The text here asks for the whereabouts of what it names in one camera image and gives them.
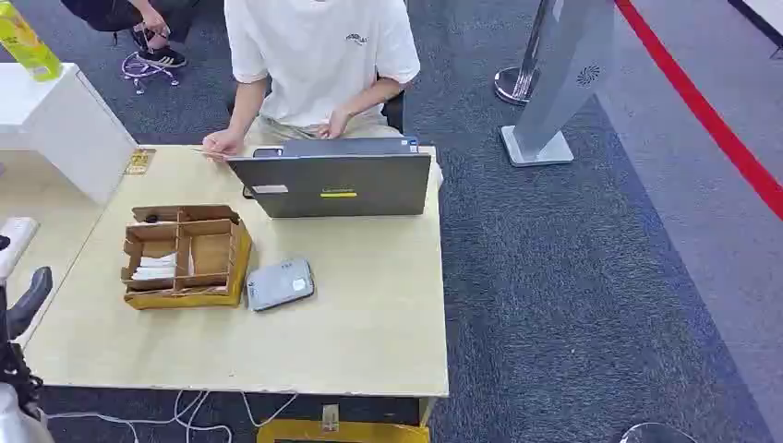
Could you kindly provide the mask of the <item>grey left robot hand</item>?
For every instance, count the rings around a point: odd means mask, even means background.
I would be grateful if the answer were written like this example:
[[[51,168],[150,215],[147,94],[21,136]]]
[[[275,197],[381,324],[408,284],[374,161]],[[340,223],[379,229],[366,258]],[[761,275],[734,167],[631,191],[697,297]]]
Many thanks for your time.
[[[50,267],[40,267],[32,274],[30,287],[12,306],[8,305],[6,284],[1,284],[2,343],[13,341],[27,330],[52,289],[53,273]]]

